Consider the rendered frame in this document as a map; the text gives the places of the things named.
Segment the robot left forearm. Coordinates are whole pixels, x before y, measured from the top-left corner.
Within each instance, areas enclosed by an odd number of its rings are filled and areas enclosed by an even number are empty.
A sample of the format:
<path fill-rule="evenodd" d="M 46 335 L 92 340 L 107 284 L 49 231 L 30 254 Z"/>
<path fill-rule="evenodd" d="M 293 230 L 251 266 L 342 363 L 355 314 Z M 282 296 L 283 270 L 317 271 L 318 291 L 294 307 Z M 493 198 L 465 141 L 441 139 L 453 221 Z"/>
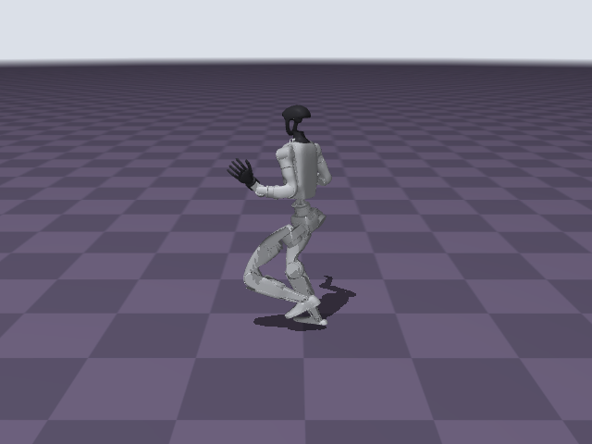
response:
<path fill-rule="evenodd" d="M 280 198 L 287 198 L 287 197 L 291 197 L 294 193 L 294 189 L 292 186 L 290 185 L 285 185 L 285 186 L 263 186 L 261 184 L 259 184 L 257 181 L 255 182 L 255 184 L 251 187 L 252 190 L 254 190 L 255 194 L 258 197 L 266 197 L 266 198 L 274 198 L 274 200 L 280 199 Z"/>

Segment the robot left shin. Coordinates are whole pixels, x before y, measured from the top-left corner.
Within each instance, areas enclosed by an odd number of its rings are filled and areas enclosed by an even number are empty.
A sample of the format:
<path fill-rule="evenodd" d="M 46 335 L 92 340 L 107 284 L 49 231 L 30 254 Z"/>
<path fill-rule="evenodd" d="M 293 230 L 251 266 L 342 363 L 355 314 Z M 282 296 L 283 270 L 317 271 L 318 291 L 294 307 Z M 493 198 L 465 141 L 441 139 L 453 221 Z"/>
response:
<path fill-rule="evenodd" d="M 263 277 L 256 274 L 255 272 L 250 272 L 246 274 L 244 281 L 249 286 L 246 287 L 246 289 L 263 294 L 265 296 L 290 302 L 307 302 L 307 296 L 286 287 L 286 285 L 283 282 L 278 281 L 277 279 L 272 278 L 269 275 L 265 275 Z"/>

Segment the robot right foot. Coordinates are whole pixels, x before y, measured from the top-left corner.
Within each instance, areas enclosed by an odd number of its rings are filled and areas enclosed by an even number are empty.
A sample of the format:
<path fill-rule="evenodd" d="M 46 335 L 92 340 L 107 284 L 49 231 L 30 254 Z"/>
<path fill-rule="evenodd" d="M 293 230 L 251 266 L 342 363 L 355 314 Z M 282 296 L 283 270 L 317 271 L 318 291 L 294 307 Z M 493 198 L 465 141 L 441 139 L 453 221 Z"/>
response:
<path fill-rule="evenodd" d="M 321 316 L 320 316 L 321 318 Z M 301 323 L 308 323 L 308 324 L 317 324 L 317 325 L 327 325 L 328 322 L 326 319 L 320 319 L 320 321 L 315 321 L 315 318 L 313 319 L 311 316 L 305 316 L 305 317 L 299 317 L 299 316 L 295 316 L 293 317 L 293 320 L 296 322 L 301 322 Z M 317 317 L 317 320 L 318 317 Z"/>

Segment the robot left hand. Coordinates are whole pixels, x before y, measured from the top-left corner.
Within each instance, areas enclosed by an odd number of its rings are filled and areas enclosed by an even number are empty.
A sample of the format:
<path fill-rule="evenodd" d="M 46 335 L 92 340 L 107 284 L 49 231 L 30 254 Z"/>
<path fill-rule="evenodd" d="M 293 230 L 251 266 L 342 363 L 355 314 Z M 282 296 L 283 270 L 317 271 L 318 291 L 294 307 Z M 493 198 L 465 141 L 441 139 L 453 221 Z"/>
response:
<path fill-rule="evenodd" d="M 245 185 L 251 190 L 251 187 L 255 184 L 255 182 L 257 181 L 259 184 L 259 180 L 253 176 L 252 173 L 252 168 L 251 168 L 251 164 L 250 162 L 246 159 L 245 163 L 248 166 L 248 169 L 245 167 L 245 165 L 238 159 L 236 158 L 236 160 L 239 162 L 239 164 L 242 166 L 243 169 L 241 169 L 236 163 L 234 163 L 233 161 L 231 161 L 231 163 L 240 171 L 236 170 L 233 166 L 229 165 L 229 167 L 235 172 L 237 173 L 239 176 L 236 176 L 234 173 L 232 173 L 231 171 L 227 170 L 227 172 L 233 176 L 234 178 L 236 178 L 239 182 L 241 183 L 245 183 Z"/>

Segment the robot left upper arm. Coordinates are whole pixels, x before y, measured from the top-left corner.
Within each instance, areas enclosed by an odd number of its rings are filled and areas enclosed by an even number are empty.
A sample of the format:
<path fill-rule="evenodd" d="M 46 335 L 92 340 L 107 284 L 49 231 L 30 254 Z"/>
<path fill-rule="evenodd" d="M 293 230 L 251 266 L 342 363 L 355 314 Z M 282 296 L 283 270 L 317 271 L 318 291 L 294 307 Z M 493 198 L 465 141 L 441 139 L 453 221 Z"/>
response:
<path fill-rule="evenodd" d="M 295 157 L 295 153 L 293 150 L 292 145 L 288 145 L 282 147 L 277 150 L 276 157 L 280 165 L 282 177 L 286 180 L 287 184 L 293 187 L 294 193 L 291 197 L 287 197 L 288 199 L 294 197 L 297 193 L 297 181 L 294 171 L 293 159 Z"/>

